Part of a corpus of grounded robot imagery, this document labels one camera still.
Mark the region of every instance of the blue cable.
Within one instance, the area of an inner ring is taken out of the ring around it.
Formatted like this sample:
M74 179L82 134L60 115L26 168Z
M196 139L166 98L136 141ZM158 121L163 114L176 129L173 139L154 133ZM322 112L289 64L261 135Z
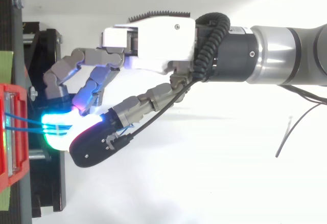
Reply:
M126 132L126 130L128 130L128 127L127 127L127 128L125 128L125 129L124 129L124 131L123 131L123 132L121 132L119 136L122 136L122 135L123 135L123 133L125 133L125 132Z
M120 133L119 136L122 136L122 135L126 132L126 130L128 130L129 128L133 128L133 127L134 127L134 125L131 124L131 125L129 125L129 126L126 126L125 128L122 128L122 129L118 130L118 131L122 131L122 130L124 130L123 132Z
M23 132L30 132L30 133L40 133L42 135L56 135L56 136L63 136L67 133L47 133L47 132L44 132L43 130L41 129L38 129L38 128L15 128L15 127L5 127L5 129L8 129L8 130L14 130L14 131L23 131Z
M59 128L70 128L71 127L71 125L56 125L56 124L41 123L41 122L37 122L37 121L31 120L31 119L21 118L19 116L15 116L15 115L10 114L10 113L5 113L5 115L8 116L8 117L11 117L11 118L22 120L24 122L34 123L34 124L38 124L38 125L45 125L45 126L49 126L49 127L56 127L56 126L58 126Z

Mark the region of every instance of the coiled black cable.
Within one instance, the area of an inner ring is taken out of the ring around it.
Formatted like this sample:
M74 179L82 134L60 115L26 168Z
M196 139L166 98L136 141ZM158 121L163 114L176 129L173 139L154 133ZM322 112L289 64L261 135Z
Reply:
M218 54L218 47L229 31L229 18L222 13L207 13L199 17L195 23L197 25L212 25L213 30L210 37L198 52L194 59L192 77L194 81L206 81L208 72L212 68L213 59Z

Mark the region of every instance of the red frame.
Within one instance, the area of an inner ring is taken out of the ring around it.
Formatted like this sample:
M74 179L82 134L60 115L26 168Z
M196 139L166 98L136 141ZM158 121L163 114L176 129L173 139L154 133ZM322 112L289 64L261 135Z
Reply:
M27 118L26 90L17 85L0 84L0 192L20 180L30 169L28 133L25 131L15 131L16 166L19 170L14 171L14 174L8 177L7 149L4 143L6 132L5 92L17 94L14 97L14 114L22 118ZM14 121L15 127L27 128L27 122L19 119L15 119Z

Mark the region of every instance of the metal rod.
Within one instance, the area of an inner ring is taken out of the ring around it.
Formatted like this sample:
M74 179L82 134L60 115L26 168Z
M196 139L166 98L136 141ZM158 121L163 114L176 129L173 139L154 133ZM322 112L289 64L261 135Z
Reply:
M31 149L29 150L29 159L30 160L45 159L45 155L41 149Z
M34 34L24 34L22 36L22 40L24 44L32 44L33 39L34 39Z

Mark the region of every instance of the green tape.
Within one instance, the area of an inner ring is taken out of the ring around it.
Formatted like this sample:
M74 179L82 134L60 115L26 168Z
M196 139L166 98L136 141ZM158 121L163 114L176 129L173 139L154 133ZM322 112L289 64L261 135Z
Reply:
M10 187L0 193L0 211L8 211L10 203Z
M11 83L12 59L14 52L0 51L0 83ZM8 211L10 203L10 187L0 193L0 211Z
M0 51L0 83L11 83L13 56L14 52Z

